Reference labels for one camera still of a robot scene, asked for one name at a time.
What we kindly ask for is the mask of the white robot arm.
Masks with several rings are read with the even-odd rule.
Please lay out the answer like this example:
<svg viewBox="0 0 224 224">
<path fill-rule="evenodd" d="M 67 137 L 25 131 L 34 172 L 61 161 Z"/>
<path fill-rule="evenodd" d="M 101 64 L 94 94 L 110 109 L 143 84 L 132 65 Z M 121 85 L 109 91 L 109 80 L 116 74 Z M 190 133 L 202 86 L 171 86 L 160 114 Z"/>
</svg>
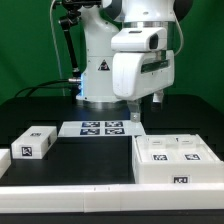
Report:
<svg viewBox="0 0 224 224">
<path fill-rule="evenodd" d="M 138 122 L 141 99 L 162 106 L 163 90 L 174 82 L 172 35 L 193 0 L 99 0 L 84 2 L 87 64 L 78 102 L 112 108 L 125 101 Z"/>
</svg>

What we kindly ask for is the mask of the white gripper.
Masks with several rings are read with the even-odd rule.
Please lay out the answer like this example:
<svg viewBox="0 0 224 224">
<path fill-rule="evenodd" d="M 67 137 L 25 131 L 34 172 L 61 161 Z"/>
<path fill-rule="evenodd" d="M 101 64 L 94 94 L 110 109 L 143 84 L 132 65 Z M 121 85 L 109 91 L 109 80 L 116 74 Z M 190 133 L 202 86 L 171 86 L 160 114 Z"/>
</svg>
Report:
<svg viewBox="0 0 224 224">
<path fill-rule="evenodd" d="M 161 106 L 164 98 L 162 89 L 174 82 L 174 53 L 165 52 L 164 58 L 155 53 L 116 53 L 112 63 L 113 92 L 117 98 L 128 100 L 130 120 L 139 122 L 140 101 L 153 94 L 152 104 Z"/>
</svg>

